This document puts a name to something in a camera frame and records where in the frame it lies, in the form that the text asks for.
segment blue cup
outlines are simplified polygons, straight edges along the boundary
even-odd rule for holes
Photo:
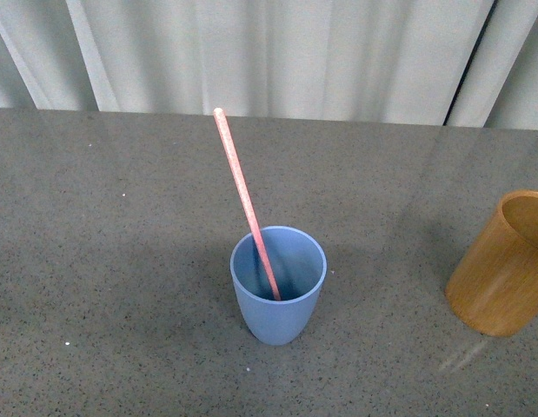
[[[234,248],[230,272],[251,333],[268,345],[284,345],[307,325],[327,273],[327,260],[316,240],[301,230],[270,226],[261,233],[282,300],[274,300],[251,234]]]

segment speckled countertop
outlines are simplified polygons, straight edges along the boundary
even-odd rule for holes
[[[496,339],[446,282],[538,131],[230,118],[260,223],[324,248],[304,332],[253,337],[247,222],[208,116],[0,109],[0,416],[538,416],[538,316]]]

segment curtain fold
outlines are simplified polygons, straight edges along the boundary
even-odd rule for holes
[[[538,129],[538,0],[0,0],[0,107]]]

